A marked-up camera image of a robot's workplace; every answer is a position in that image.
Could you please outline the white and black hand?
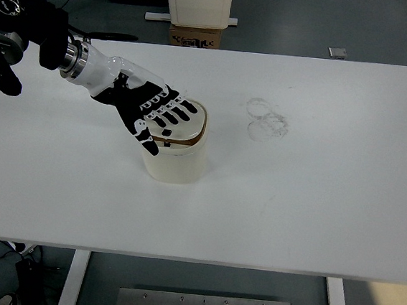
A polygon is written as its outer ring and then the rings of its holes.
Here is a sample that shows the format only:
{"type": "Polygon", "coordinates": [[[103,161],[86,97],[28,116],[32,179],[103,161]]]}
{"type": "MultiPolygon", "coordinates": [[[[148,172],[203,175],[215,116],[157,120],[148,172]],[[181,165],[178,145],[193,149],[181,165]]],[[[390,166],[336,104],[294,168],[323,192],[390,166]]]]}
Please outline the white and black hand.
{"type": "Polygon", "coordinates": [[[152,156],[159,153],[159,148],[148,120],[164,128],[189,121],[197,113],[196,106],[154,73],[122,57],[105,56],[91,45],[86,45],[85,50],[85,65],[70,81],[87,88],[93,100],[116,107],[128,132],[152,156]]]}

